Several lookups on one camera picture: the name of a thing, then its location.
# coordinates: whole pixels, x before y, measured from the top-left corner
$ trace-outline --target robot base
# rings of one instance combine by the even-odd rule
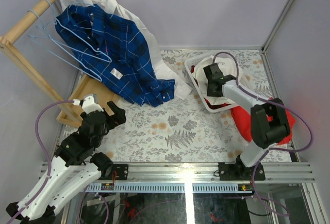
[[[220,181],[240,181],[240,180],[251,180],[254,170],[253,167],[245,167],[240,159],[240,156],[236,158],[235,164],[219,163],[219,175]],[[262,164],[259,164],[254,177],[255,181],[266,180],[265,171],[263,170]]]

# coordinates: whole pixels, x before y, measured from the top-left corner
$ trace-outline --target red towel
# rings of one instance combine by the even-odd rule
[[[191,73],[194,72],[195,66],[191,67]],[[210,107],[210,109],[218,109],[221,107],[225,107],[228,104],[222,104],[222,105],[210,105],[210,103],[207,101],[207,99],[205,99],[208,107]],[[239,131],[239,133],[241,134],[241,136],[243,136],[243,138],[248,141],[251,142],[252,140],[252,136],[251,136],[251,117],[250,114],[247,113],[245,111],[245,109],[243,109],[242,107],[238,106],[235,108],[230,109],[232,112],[232,117],[235,121],[236,127]],[[287,118],[289,121],[289,126],[290,129],[292,130],[293,125],[295,124],[295,119],[292,117],[291,113],[287,110],[285,110],[285,113],[287,114]],[[290,133],[289,136],[285,137],[281,142],[278,143],[278,145],[282,145],[282,144],[286,144],[289,143],[292,139],[292,132]]]

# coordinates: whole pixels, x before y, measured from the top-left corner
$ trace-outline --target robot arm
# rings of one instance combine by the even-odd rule
[[[224,76],[216,63],[206,66],[204,72],[208,79],[208,96],[229,98],[251,115],[253,140],[245,151],[238,156],[236,163],[242,164],[240,167],[243,166],[243,168],[253,167],[268,148],[275,146],[290,134],[290,126],[285,110],[253,98],[239,89],[236,85],[236,78],[232,75]],[[246,87],[241,87],[245,91],[259,96]],[[270,101],[283,105],[280,99]]]
[[[93,181],[108,177],[112,172],[113,162],[105,154],[95,153],[90,163],[64,184],[71,172],[78,170],[84,160],[100,146],[103,136],[126,122],[125,110],[118,108],[113,102],[108,102],[114,112],[114,115],[109,116],[97,103],[94,94],[85,96],[82,101],[74,100],[74,105],[81,105],[84,110],[81,127],[63,140],[57,149],[50,176],[46,172],[22,201],[11,203],[6,208],[10,216],[25,208],[17,217],[22,221],[21,224],[53,223],[55,216],[77,193]],[[41,193],[26,206],[47,177],[48,182]]]

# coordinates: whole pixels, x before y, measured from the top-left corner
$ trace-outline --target red wire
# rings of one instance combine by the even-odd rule
[[[116,181],[116,178],[117,178],[117,172],[114,171],[114,172],[112,172],[112,184],[113,184],[113,186],[114,186],[114,183]]]

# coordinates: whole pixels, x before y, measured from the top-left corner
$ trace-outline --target blue wire hanger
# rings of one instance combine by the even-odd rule
[[[64,62],[66,62],[66,63],[68,63],[69,65],[73,66],[74,68],[76,68],[76,69],[78,69],[78,70],[80,70],[80,71],[83,71],[81,68],[79,68],[79,67],[73,65],[72,63],[68,62],[67,60],[63,59],[61,56],[57,55],[56,53],[54,53],[53,51],[51,51],[50,49],[48,49],[47,47],[43,46],[40,42],[37,41],[37,38],[46,38],[46,39],[50,39],[50,40],[52,40],[57,46],[59,46],[62,50],[64,50],[68,55],[70,55],[72,58],[74,58],[75,60],[77,60],[77,61],[82,65],[82,67],[84,67],[86,70],[90,71],[90,72],[93,73],[94,75],[92,75],[92,74],[90,74],[90,73],[88,73],[88,72],[83,71],[84,73],[86,73],[88,76],[90,76],[90,77],[92,77],[92,78],[94,78],[94,79],[96,79],[96,80],[98,80],[98,81],[102,81],[102,78],[101,78],[100,75],[98,75],[97,73],[95,73],[93,70],[87,68],[87,67],[84,65],[84,63],[83,63],[82,61],[80,61],[79,59],[77,59],[74,55],[72,55],[69,51],[67,51],[63,46],[68,47],[68,48],[70,48],[70,49],[73,50],[73,51],[80,52],[81,54],[85,54],[85,55],[88,55],[88,56],[94,57],[94,58],[96,58],[96,59],[100,59],[100,60],[106,61],[106,62],[108,62],[108,63],[111,63],[111,62],[112,62],[112,59],[111,59],[107,54],[105,54],[105,53],[103,53],[103,52],[101,52],[101,51],[97,51],[97,50],[95,50],[95,49],[93,48],[93,46],[91,46],[88,42],[86,42],[84,39],[82,39],[82,38],[81,38],[80,36],[78,36],[76,33],[74,33],[73,31],[71,31],[71,30],[69,30],[69,29],[67,29],[66,27],[64,27],[64,26],[60,23],[60,21],[57,19],[56,15],[55,15],[55,8],[54,8],[54,6],[52,5],[52,3],[50,3],[49,0],[45,0],[45,1],[48,2],[49,6],[50,6],[51,9],[52,9],[52,14],[53,14],[53,17],[54,17],[55,21],[54,21],[54,22],[48,22],[47,24],[44,24],[43,21],[41,20],[41,18],[40,18],[40,17],[39,17],[39,16],[38,16],[33,10],[28,10],[28,11],[31,11],[33,14],[35,14],[35,15],[37,16],[37,18],[39,19],[39,21],[41,22],[41,24],[42,24],[42,26],[40,26],[40,25],[37,25],[37,26],[36,26],[37,29],[38,29],[38,31],[39,31],[39,32],[44,31],[44,32],[46,33],[45,36],[33,36],[33,35],[28,35],[28,37],[31,38],[32,41],[33,41],[34,43],[36,43],[37,45],[39,45],[39,46],[45,48],[45,49],[46,49],[47,51],[49,51],[51,54],[53,54],[53,55],[55,55],[56,57],[60,58],[60,59],[63,60]],[[85,5],[95,7],[94,5],[91,5],[91,4],[86,3],[84,0],[80,0],[80,1],[82,1],[82,3],[84,3]],[[99,54],[103,54],[103,55],[105,55],[109,60],[104,60],[104,59],[102,59],[102,58],[99,58],[99,57],[96,57],[96,56],[93,56],[93,55],[87,54],[87,53],[85,53],[85,52],[79,51],[79,50],[77,50],[77,49],[75,49],[75,48],[73,48],[73,47],[70,47],[70,46],[68,46],[68,45],[66,45],[66,44],[64,44],[64,43],[61,43],[61,42],[59,42],[59,41],[53,39],[53,38],[51,37],[51,35],[49,34],[48,30],[47,30],[47,26],[48,26],[49,23],[59,24],[62,28],[68,30],[68,31],[71,32],[73,35],[75,35],[75,36],[78,37],[80,40],[82,40],[87,46],[89,46],[90,48],[92,48],[93,51],[95,51],[96,53],[99,53]]]
[[[37,15],[37,14],[35,13],[35,11],[33,11],[33,10],[28,10],[28,11],[30,11],[30,12],[32,12],[34,15],[36,15],[37,18],[39,19],[39,21],[41,22],[41,24],[43,25],[43,26],[37,25],[37,26],[36,26],[37,29],[39,29],[39,30],[42,29],[42,30],[44,30],[44,31],[47,33],[47,35],[46,35],[46,36],[43,36],[43,37],[37,37],[37,36],[33,36],[33,35],[28,35],[28,37],[31,38],[32,41],[33,41],[34,43],[36,43],[37,45],[41,46],[42,48],[44,48],[45,50],[47,50],[47,51],[50,52],[51,54],[55,55],[55,56],[58,57],[59,59],[63,60],[63,61],[66,62],[67,64],[69,64],[69,65],[73,66],[74,68],[76,68],[76,69],[78,69],[78,70],[84,72],[85,74],[87,74],[88,76],[90,76],[90,77],[96,79],[97,81],[102,82],[102,78],[101,78],[101,76],[99,76],[99,75],[98,75],[97,73],[95,73],[93,70],[87,68],[87,67],[84,65],[84,63],[83,63],[82,61],[79,61],[75,56],[73,56],[70,52],[68,52],[65,48],[63,48],[63,47],[61,46],[62,43],[60,43],[60,42],[54,40],[54,39],[51,37],[51,35],[49,34],[49,32],[48,32],[48,30],[47,30],[47,28],[46,28],[46,26],[49,24],[49,22],[45,25],[45,24],[43,23],[43,21],[41,20],[40,16]],[[38,42],[38,41],[36,40],[37,38],[51,39],[56,45],[58,45],[62,50],[64,50],[64,51],[65,51],[67,54],[69,54],[72,58],[74,58],[75,60],[77,60],[77,61],[78,61],[78,62],[79,62],[79,63],[80,63],[85,69],[87,69],[88,71],[90,71],[90,72],[93,73],[94,75],[92,75],[92,74],[90,74],[90,73],[88,73],[88,72],[83,71],[81,68],[79,68],[79,67],[73,65],[72,63],[68,62],[67,60],[63,59],[61,56],[57,55],[57,54],[54,53],[52,50],[50,50],[49,48],[45,47],[45,46],[42,45],[40,42]]]

